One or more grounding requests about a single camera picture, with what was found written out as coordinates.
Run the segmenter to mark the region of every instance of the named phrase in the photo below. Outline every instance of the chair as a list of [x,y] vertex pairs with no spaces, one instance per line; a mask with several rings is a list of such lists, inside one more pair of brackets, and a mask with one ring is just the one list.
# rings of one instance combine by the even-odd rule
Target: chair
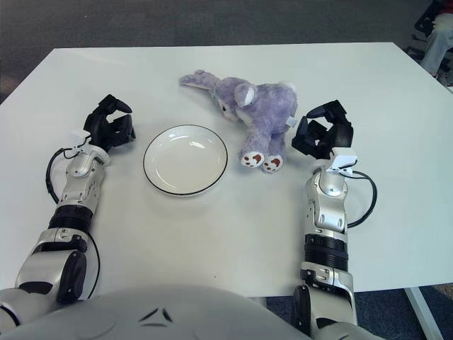
[[[431,34],[433,27],[432,22],[440,13],[442,7],[443,5],[439,1],[434,0],[415,23],[415,29],[423,33],[426,38],[429,36],[429,34]],[[412,39],[426,43],[426,40],[418,38],[415,34],[412,34]],[[425,51],[412,46],[408,46],[404,50],[404,52],[417,62],[421,62],[421,60],[425,57]],[[448,66],[449,61],[449,59],[444,58],[440,63],[439,68],[444,72],[448,72],[450,70],[450,67]]]

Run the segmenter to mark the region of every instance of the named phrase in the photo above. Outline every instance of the floor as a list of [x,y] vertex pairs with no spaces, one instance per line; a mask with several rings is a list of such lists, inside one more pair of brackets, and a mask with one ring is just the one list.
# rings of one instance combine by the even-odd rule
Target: floor
[[[57,47],[252,45],[411,40],[430,0],[0,0],[0,102]],[[422,288],[453,339],[453,286]],[[359,324],[424,339],[402,290],[357,293]],[[290,297],[268,298],[288,319]]]

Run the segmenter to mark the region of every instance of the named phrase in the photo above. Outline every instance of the fabric tag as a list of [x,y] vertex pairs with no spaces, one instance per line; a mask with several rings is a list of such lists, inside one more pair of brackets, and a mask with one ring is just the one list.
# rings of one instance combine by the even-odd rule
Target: fabric tag
[[291,128],[293,128],[294,126],[296,126],[297,124],[297,119],[294,118],[294,117],[288,117],[287,121],[286,121],[286,125],[290,126]]

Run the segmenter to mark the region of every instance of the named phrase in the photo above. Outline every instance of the black cable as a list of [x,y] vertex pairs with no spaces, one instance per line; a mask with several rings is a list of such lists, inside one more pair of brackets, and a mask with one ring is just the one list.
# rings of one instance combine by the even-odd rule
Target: black cable
[[377,202],[377,186],[376,186],[376,183],[372,180],[372,178],[360,171],[354,170],[352,173],[361,175],[362,177],[347,176],[342,173],[340,173],[340,175],[347,177],[349,179],[366,179],[366,180],[368,180],[369,183],[371,184],[371,187],[373,190],[373,198],[372,198],[371,205],[369,206],[367,212],[361,218],[359,218],[357,221],[348,223],[348,228],[353,228],[353,227],[356,227],[356,226],[360,225],[361,223],[363,223],[371,215],[371,213],[373,212],[373,209],[376,205],[376,202]]
[[66,149],[61,148],[61,149],[57,150],[54,153],[54,155],[52,156],[52,158],[49,160],[49,163],[47,164],[47,169],[45,171],[45,186],[47,187],[47,192],[52,196],[52,199],[54,200],[54,202],[56,202],[56,204],[58,204],[59,199],[58,199],[57,195],[55,194],[54,186],[52,184],[52,180],[50,179],[50,172],[52,170],[52,165],[54,163],[54,160],[61,153],[64,153],[65,151],[69,151],[69,150],[72,150],[72,149],[67,147]]
[[98,258],[98,272],[96,274],[96,279],[94,280],[94,285],[93,288],[91,289],[90,294],[88,295],[87,299],[90,299],[92,294],[94,293],[94,290],[96,288],[96,285],[98,284],[98,279],[99,279],[99,273],[101,272],[101,258],[99,256],[99,249],[98,246],[96,245],[96,242],[94,242],[94,238],[91,236],[89,231],[86,231],[86,234],[90,238],[90,240],[93,242],[94,249],[96,250],[96,257]]

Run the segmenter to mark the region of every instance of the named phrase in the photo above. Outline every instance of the purple stuffed animal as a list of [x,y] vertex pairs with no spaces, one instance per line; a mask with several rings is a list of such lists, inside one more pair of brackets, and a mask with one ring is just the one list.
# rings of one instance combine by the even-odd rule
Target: purple stuffed animal
[[242,165],[256,168],[262,164],[269,173],[282,168],[285,133],[297,109],[297,96],[291,84],[256,86],[239,78],[220,80],[203,70],[183,76],[180,84],[209,90],[225,118],[247,124],[249,135],[240,154]]

